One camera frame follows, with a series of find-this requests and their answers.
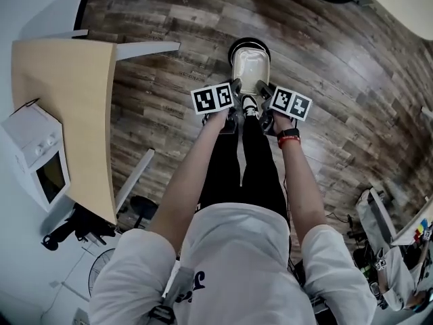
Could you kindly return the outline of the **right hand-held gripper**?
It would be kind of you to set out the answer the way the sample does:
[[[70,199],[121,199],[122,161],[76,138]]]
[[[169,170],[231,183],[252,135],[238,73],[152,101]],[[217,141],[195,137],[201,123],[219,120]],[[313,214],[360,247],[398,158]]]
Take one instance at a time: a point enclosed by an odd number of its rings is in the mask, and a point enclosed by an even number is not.
[[[298,92],[276,86],[267,85],[264,81],[256,83],[258,94],[264,99],[261,104],[262,114],[259,118],[261,129],[265,135],[276,136],[273,113],[278,112],[295,121],[305,121],[312,106],[312,99]]]

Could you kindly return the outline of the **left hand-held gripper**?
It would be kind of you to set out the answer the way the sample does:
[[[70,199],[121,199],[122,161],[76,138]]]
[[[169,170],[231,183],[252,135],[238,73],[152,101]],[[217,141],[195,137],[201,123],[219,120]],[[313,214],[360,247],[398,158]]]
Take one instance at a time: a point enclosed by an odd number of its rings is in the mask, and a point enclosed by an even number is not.
[[[191,91],[194,110],[202,116],[202,124],[205,125],[211,114],[228,110],[225,126],[220,134],[234,134],[238,126],[237,111],[241,106],[240,90],[242,82],[239,78],[232,82],[208,85]]]

